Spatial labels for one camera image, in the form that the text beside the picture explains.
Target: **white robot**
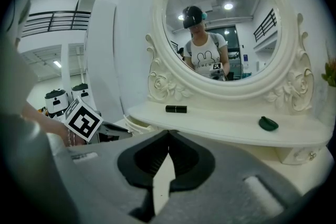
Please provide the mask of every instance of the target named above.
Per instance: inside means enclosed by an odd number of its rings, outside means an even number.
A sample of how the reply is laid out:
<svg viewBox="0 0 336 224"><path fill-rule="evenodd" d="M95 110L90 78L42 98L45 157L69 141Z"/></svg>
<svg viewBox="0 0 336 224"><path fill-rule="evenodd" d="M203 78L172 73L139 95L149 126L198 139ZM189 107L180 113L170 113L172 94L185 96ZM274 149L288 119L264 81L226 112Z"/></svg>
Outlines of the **white robot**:
<svg viewBox="0 0 336 224"><path fill-rule="evenodd" d="M52 90L44 97L49 117L62 121L63 114L69 107L68 94L65 90Z"/></svg>
<svg viewBox="0 0 336 224"><path fill-rule="evenodd" d="M91 106L91 97L89 95L89 87L86 83L74 86L71 91L72 98L75 100L80 97L87 105Z"/></svg>

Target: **mirror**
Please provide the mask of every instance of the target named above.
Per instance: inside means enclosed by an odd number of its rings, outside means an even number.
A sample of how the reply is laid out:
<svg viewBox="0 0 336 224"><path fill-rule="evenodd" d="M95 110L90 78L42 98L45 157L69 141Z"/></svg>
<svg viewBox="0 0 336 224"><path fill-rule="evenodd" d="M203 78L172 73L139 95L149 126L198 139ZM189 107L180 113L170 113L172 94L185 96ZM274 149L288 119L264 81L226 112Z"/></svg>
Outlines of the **mirror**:
<svg viewBox="0 0 336 224"><path fill-rule="evenodd" d="M277 51L274 0L168 0L163 20L176 56L219 81L253 76Z"/></svg>

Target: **metal railing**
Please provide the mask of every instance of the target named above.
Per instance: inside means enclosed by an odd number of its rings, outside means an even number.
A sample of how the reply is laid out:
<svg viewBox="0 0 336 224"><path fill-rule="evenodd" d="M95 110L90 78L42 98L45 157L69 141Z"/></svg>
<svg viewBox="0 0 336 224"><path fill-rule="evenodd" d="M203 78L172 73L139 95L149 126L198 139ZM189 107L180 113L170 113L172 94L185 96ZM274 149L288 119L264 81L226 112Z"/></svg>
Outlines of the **metal railing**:
<svg viewBox="0 0 336 224"><path fill-rule="evenodd" d="M53 31L87 30L91 13L63 10L29 15L22 37Z"/></svg>
<svg viewBox="0 0 336 224"><path fill-rule="evenodd" d="M253 33L256 38L256 42L261 39L272 27L277 25L277 19L275 17L274 10L271 9L267 14L265 20L262 21L257 30Z"/></svg>
<svg viewBox="0 0 336 224"><path fill-rule="evenodd" d="M171 41L171 43L172 43L172 46L174 47L174 49L177 51L178 44L177 44L177 43L175 43L175 42L173 42L173 41Z"/></svg>

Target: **backpack strap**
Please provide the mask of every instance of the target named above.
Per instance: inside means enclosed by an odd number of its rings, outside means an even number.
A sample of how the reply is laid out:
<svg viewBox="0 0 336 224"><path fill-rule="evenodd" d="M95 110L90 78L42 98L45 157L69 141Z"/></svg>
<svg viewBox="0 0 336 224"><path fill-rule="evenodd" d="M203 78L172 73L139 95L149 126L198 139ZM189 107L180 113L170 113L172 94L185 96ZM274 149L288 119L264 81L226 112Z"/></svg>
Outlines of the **backpack strap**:
<svg viewBox="0 0 336 224"><path fill-rule="evenodd" d="M217 35L215 33L209 33L209 35L218 49L219 41L218 41Z"/></svg>

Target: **graphic print t-shirt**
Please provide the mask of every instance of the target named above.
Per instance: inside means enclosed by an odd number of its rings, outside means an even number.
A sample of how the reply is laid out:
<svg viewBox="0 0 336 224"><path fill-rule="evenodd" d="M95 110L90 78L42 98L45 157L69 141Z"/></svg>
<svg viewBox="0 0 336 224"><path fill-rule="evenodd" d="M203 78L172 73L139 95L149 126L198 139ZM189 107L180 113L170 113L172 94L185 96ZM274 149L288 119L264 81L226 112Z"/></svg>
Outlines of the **graphic print t-shirt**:
<svg viewBox="0 0 336 224"><path fill-rule="evenodd" d="M186 47L184 47L184 57L191 57L191 63L195 67L195 71L207 78L210 77L210 68L214 63L220 63L221 57L218 50L227 46L227 42L220 34L216 34L218 40L218 48L213 42L210 34L208 34L207 42L202 46L196 46L191 41L191 56Z"/></svg>

